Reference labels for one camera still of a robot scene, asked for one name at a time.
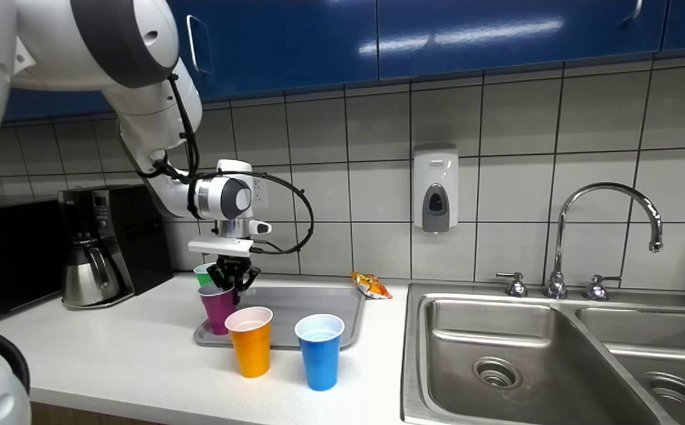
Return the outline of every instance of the soap dispenser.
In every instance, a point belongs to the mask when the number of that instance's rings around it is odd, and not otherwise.
[[[412,153],[412,225],[430,235],[458,225],[458,151],[452,146]]]

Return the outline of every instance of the wall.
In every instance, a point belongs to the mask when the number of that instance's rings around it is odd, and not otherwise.
[[[202,163],[250,162],[307,189],[317,208],[312,244],[259,258],[263,271],[488,282],[517,269],[540,283],[562,201],[611,181],[657,204],[666,249],[646,251],[646,217],[625,197],[589,195],[568,217],[567,282],[622,274],[622,288],[685,292],[685,60],[213,105],[198,136]],[[459,228],[432,236],[411,229],[411,151],[445,142],[459,151]],[[115,183],[137,177],[109,116],[0,133],[0,207]],[[271,241],[294,244],[299,204],[271,184],[258,197]],[[206,233],[170,221],[177,267],[202,260],[184,244]]]

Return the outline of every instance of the stainless steel sink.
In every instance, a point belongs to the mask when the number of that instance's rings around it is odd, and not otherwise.
[[[411,287],[406,423],[685,423],[685,297]]]
[[[579,309],[579,320],[685,423],[685,313],[588,308]]]
[[[424,305],[424,395],[452,416],[517,423],[657,423],[632,390],[548,305]]]

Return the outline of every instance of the kitchen counter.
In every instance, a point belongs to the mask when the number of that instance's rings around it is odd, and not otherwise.
[[[258,279],[258,287],[296,283]],[[232,348],[194,345],[206,320],[191,276],[110,309],[66,313],[59,300],[0,322],[27,359],[32,403],[151,423],[376,423],[399,420],[406,287],[363,308],[357,345],[340,354],[340,384],[312,392],[299,353],[274,351],[261,379],[236,374]]]

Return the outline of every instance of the orange cup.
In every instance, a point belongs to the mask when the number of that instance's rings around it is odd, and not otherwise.
[[[274,313],[266,308],[237,309],[223,320],[234,354],[237,358],[237,372],[246,379],[268,372],[271,320]]]

